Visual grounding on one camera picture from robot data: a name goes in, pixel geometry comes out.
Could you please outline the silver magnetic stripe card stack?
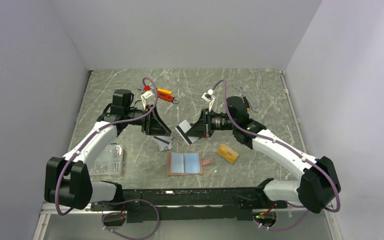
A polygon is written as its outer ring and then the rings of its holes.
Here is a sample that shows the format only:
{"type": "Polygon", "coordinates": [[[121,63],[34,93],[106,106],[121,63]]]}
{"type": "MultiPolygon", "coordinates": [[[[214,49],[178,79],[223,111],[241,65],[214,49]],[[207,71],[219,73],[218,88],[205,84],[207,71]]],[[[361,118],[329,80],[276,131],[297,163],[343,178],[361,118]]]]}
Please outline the silver magnetic stripe card stack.
{"type": "Polygon", "coordinates": [[[152,140],[157,143],[160,152],[169,151],[173,148],[172,136],[154,136],[152,140]]]}

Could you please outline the brown leather card holder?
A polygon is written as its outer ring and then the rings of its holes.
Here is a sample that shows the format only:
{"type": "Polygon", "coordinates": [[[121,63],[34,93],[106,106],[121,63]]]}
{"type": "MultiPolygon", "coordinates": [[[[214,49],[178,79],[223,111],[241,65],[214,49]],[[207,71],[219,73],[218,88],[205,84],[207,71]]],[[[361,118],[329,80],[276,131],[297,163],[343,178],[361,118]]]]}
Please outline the brown leather card holder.
{"type": "Polygon", "coordinates": [[[202,175],[204,173],[204,166],[209,165],[212,162],[212,158],[203,159],[201,152],[169,152],[167,159],[167,174],[169,176],[202,175]]]}

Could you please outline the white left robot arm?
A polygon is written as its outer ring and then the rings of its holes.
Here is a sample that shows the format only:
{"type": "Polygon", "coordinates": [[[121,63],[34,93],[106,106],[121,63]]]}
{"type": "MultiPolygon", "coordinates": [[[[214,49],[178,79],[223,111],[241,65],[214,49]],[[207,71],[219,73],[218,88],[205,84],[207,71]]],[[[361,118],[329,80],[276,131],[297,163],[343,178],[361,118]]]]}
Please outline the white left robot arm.
{"type": "Polygon", "coordinates": [[[64,215],[60,206],[82,210],[90,203],[104,203],[109,209],[117,210],[123,205],[122,185],[92,182],[89,168],[128,125],[139,126],[147,136],[171,135],[172,131],[158,114],[157,104],[146,103],[147,99],[158,99],[155,91],[146,91],[140,98],[143,109],[134,106],[134,94],[130,90],[116,89],[90,132],[62,157],[47,161],[44,200],[54,203],[60,215],[64,215]]]}

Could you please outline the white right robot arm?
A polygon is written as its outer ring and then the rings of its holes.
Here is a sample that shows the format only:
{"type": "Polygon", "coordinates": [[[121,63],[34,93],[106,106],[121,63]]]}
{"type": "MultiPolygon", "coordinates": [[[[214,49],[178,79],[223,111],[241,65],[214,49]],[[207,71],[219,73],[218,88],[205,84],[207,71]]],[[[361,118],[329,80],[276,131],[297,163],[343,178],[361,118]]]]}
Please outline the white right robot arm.
{"type": "Polygon", "coordinates": [[[339,211],[341,186],[330,158],[306,154],[250,118],[245,97],[231,96],[226,103],[226,113],[204,108],[195,123],[179,123],[177,132],[191,145],[198,139],[210,138],[215,131],[231,131],[240,144],[270,157],[296,177],[295,181],[267,178],[261,182],[255,188],[255,200],[262,208],[283,201],[299,203],[315,214],[339,211]]]}

